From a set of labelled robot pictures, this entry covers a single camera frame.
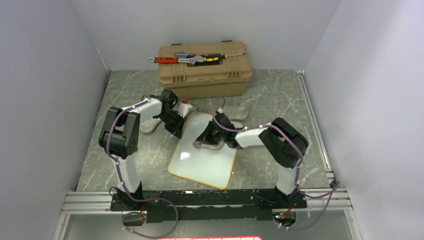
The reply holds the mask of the grey mesh scrubbing pad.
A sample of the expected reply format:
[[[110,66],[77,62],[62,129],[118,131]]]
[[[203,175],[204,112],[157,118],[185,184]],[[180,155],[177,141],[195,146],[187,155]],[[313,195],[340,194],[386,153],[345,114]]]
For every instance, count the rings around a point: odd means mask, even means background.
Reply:
[[[225,106],[222,111],[230,120],[245,120],[249,115],[249,108],[245,105]]]

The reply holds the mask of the dark brown scrubbing pad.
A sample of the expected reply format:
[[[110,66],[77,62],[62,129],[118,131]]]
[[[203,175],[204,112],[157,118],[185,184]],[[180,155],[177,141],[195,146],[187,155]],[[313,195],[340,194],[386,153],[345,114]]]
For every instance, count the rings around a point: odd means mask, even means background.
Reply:
[[[219,151],[221,150],[225,143],[221,140],[218,143],[208,143],[204,140],[195,140],[192,144],[196,149],[208,149],[208,150],[214,150]]]

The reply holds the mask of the yellow framed whiteboard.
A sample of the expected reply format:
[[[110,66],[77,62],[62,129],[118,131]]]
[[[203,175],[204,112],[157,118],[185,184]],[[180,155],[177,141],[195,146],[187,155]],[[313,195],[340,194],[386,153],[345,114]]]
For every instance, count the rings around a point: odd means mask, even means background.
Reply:
[[[209,113],[195,111],[189,115],[167,171],[183,179],[225,190],[229,186],[238,151],[226,144],[218,150],[193,145],[210,120],[212,115]]]

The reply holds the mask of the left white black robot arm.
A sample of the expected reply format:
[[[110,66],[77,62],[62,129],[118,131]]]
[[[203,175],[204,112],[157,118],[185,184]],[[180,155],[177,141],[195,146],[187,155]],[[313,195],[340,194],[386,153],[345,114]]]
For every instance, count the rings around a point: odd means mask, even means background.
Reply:
[[[160,95],[144,94],[140,102],[130,106],[112,106],[107,110],[98,144],[114,164],[117,193],[124,196],[123,202],[129,209],[137,210],[144,203],[143,185],[133,156],[138,150],[141,123],[159,119],[169,133],[181,139],[191,110],[191,104],[180,101],[166,89]]]

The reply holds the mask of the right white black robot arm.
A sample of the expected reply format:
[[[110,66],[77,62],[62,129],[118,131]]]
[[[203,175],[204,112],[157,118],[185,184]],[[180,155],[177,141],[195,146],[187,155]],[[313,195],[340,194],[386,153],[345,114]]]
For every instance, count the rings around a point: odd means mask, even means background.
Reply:
[[[256,127],[236,127],[224,113],[217,112],[193,146],[218,150],[223,145],[237,150],[265,147],[278,164],[276,203],[287,208],[295,201],[300,165],[309,142],[283,118]]]

